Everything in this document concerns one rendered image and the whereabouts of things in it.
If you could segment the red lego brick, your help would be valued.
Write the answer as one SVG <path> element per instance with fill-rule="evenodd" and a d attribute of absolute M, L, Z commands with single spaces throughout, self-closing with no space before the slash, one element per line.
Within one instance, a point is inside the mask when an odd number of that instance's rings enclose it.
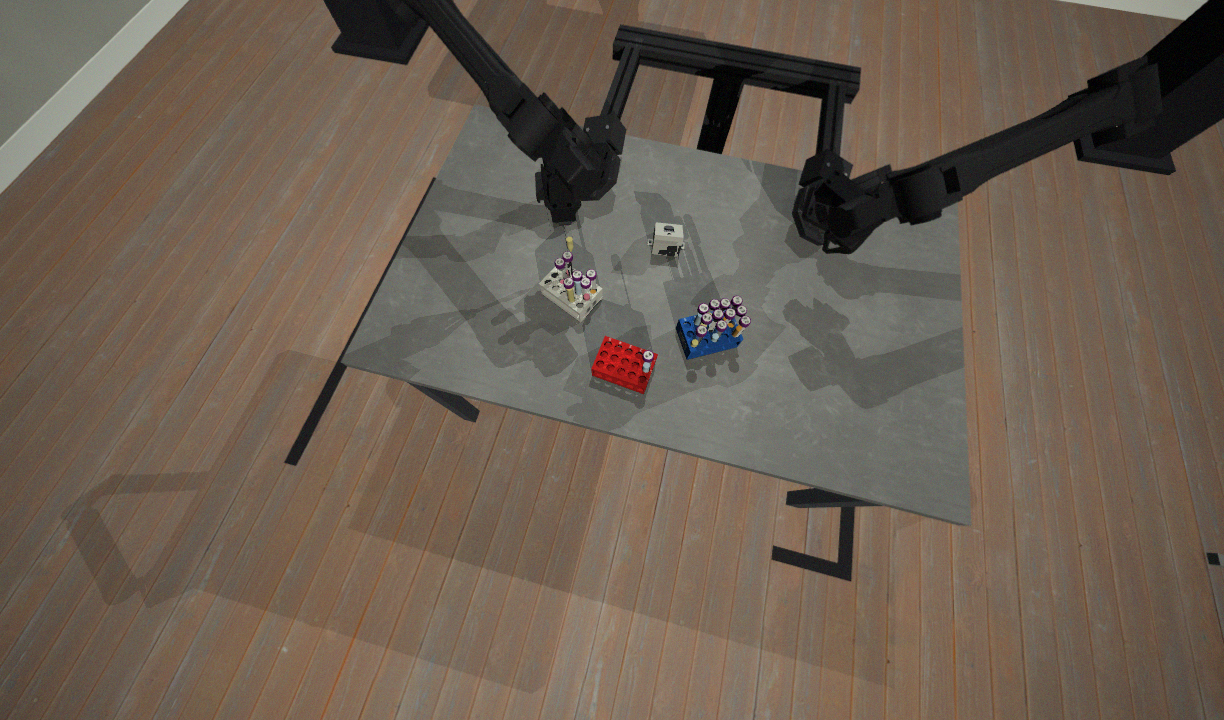
<path fill-rule="evenodd" d="M 597 359 L 592 364 L 592 375 L 644 396 L 645 389 L 647 389 L 650 373 L 652 373 L 659 356 L 659 354 L 654 354 L 652 362 L 650 362 L 650 372 L 645 373 L 641 372 L 644 361 L 641 356 L 644 351 L 647 350 L 645 348 L 632 347 L 629 343 L 622 340 L 613 340 L 613 338 L 606 336 L 603 337 L 602 345 L 599 348 Z"/>

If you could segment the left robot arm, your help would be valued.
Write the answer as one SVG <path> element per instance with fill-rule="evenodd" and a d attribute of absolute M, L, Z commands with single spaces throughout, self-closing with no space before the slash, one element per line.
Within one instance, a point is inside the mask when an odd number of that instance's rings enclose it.
<path fill-rule="evenodd" d="M 900 224 L 931 222 L 980 184 L 1024 160 L 1040 158 L 1086 135 L 1095 133 L 1098 146 L 1155 126 L 1153 118 L 1162 113 L 1159 62 L 1148 67 L 1147 55 L 1141 56 L 1087 83 L 1088 88 L 1069 96 L 1038 118 L 917 167 L 892 170 L 886 165 L 854 179 L 836 169 L 826 181 L 810 187 L 800 218 L 823 231 L 830 228 L 836 238 L 849 238 L 895 217 Z M 976 149 L 978 152 L 973 152 Z"/>

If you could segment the blue tube rack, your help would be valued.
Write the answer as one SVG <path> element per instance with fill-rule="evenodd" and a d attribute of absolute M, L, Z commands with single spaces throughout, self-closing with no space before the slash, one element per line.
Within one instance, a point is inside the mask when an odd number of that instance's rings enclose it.
<path fill-rule="evenodd" d="M 693 338 L 696 334 L 695 331 L 698 327 L 698 324 L 694 324 L 695 316 L 696 315 L 685 316 L 685 318 L 679 320 L 679 323 L 676 324 L 676 331 L 677 333 L 679 333 L 682 351 L 684 351 L 685 359 L 700 358 L 707 354 L 716 354 L 716 351 L 725 351 L 728 350 L 728 348 L 739 347 L 741 342 L 743 342 L 743 334 L 741 334 L 739 337 L 734 337 L 731 334 L 732 332 L 734 332 L 737 324 L 734 324 L 734 327 L 732 328 L 728 327 L 727 324 L 726 331 L 722 332 L 722 334 L 720 336 L 720 340 L 717 342 L 711 340 L 711 336 L 714 334 L 714 332 L 711 333 L 707 331 L 707 334 L 703 337 L 703 342 L 700 342 L 700 345 L 692 347 L 690 343 L 693 342 Z"/>

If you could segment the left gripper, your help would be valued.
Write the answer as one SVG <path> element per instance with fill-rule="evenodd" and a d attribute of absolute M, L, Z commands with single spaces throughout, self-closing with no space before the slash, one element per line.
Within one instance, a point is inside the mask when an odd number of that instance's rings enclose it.
<path fill-rule="evenodd" d="M 885 223 L 885 222 L 883 222 L 883 223 Z M 874 231 L 874 229 L 876 229 L 878 225 L 881 225 L 883 223 L 874 223 L 874 225 L 863 229 L 863 231 L 856 231 L 856 234 L 851 234 L 849 238 L 842 238 L 842 240 L 841 240 L 841 238 L 834 236 L 832 231 L 830 231 L 830 228 L 827 228 L 827 233 L 824 231 L 823 251 L 826 252 L 826 253 L 831 253 L 831 252 L 841 252 L 841 253 L 848 253 L 849 252 L 849 253 L 853 253 L 853 252 L 856 252 L 856 249 L 859 249 L 862 246 L 862 242 L 864 242 L 867 240 L 867 238 L 871 236 L 871 231 Z M 831 240 L 830 240 L 830 238 L 831 238 Z M 837 245 L 840 247 L 837 247 L 837 249 L 827 249 L 827 246 L 830 246 L 830 241 L 831 242 L 837 242 Z M 841 242 L 842 242 L 842 245 L 841 245 Z M 842 249 L 845 249 L 845 250 L 842 250 Z"/>

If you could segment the white done button panel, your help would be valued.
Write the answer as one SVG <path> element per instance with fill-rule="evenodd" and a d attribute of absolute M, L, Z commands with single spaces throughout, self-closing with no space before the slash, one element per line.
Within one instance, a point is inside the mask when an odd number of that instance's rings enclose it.
<path fill-rule="evenodd" d="M 684 240 L 682 225 L 656 222 L 652 240 L 647 240 L 647 246 L 654 246 L 652 253 L 679 258 L 681 249 L 685 247 L 682 240 Z"/>

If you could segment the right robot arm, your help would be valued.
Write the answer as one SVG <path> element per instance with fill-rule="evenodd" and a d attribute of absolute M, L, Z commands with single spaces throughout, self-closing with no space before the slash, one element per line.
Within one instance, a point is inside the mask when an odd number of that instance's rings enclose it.
<path fill-rule="evenodd" d="M 539 97 L 532 96 L 532 91 L 521 83 L 510 67 L 507 67 L 469 20 L 458 12 L 453 0 L 386 0 L 386 2 L 412 28 L 417 20 L 426 20 L 439 40 L 448 47 L 449 53 L 455 55 L 461 67 L 479 83 L 490 102 L 490 110 L 494 111 L 502 126 L 510 132 L 507 135 L 510 141 L 525 152 L 528 158 L 532 160 L 542 158 L 545 200 L 550 200 L 551 184 L 552 222 L 561 225 L 572 225 L 572 222 L 577 222 L 574 197 L 586 200 L 597 190 L 599 182 L 608 181 L 612 152 L 592 149 L 592 138 L 583 135 L 583 129 L 577 126 L 565 108 L 557 108 L 545 92 Z M 554 170 L 557 176 L 543 167 Z"/>

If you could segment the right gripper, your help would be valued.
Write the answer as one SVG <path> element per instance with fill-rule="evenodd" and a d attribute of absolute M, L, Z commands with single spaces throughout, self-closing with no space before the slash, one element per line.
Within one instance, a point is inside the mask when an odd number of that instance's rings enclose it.
<path fill-rule="evenodd" d="M 551 174 L 554 174 L 554 176 L 557 176 L 557 174 L 556 174 L 554 170 L 550 170 L 550 169 L 547 169 L 545 167 L 543 167 L 543 169 L 547 170 L 547 171 L 550 171 Z M 543 184 L 542 184 L 542 171 L 536 171 L 535 173 L 535 184 L 536 184 L 536 202 L 540 202 L 540 200 L 543 200 L 545 208 L 551 209 L 551 200 L 545 200 Z M 577 213 L 577 209 L 581 208 L 581 200 L 575 200 L 575 197 L 574 197 L 574 204 L 575 204 L 575 213 Z"/>

